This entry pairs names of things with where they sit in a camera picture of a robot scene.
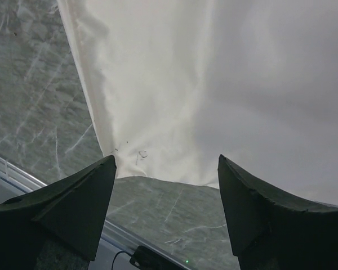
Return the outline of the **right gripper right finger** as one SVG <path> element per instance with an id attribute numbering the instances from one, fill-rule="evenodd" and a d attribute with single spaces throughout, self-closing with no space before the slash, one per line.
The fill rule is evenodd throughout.
<path id="1" fill-rule="evenodd" d="M 338 269 L 338 206 L 304 199 L 220 155 L 218 178 L 241 269 Z"/>

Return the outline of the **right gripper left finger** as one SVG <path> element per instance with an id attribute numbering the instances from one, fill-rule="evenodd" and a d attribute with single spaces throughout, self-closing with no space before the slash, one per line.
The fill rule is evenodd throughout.
<path id="1" fill-rule="evenodd" d="M 107 156 L 0 204 L 0 269 L 87 269 L 95 260 L 117 167 Z"/>

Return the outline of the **cream satin pillowcase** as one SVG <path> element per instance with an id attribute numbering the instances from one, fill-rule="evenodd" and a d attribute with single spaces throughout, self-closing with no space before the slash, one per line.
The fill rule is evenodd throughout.
<path id="1" fill-rule="evenodd" d="M 338 205 L 338 1 L 59 1 L 119 178 L 218 188 L 220 155 Z"/>

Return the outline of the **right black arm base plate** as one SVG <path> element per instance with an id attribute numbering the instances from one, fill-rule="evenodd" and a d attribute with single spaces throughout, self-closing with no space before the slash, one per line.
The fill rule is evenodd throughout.
<path id="1" fill-rule="evenodd" d="M 126 254 L 130 257 L 130 263 L 138 269 L 164 269 L 161 257 L 154 251 L 144 246 L 138 246 L 133 254 L 124 250 L 117 252 L 112 260 L 111 270 L 114 269 L 115 260 L 119 254 Z"/>

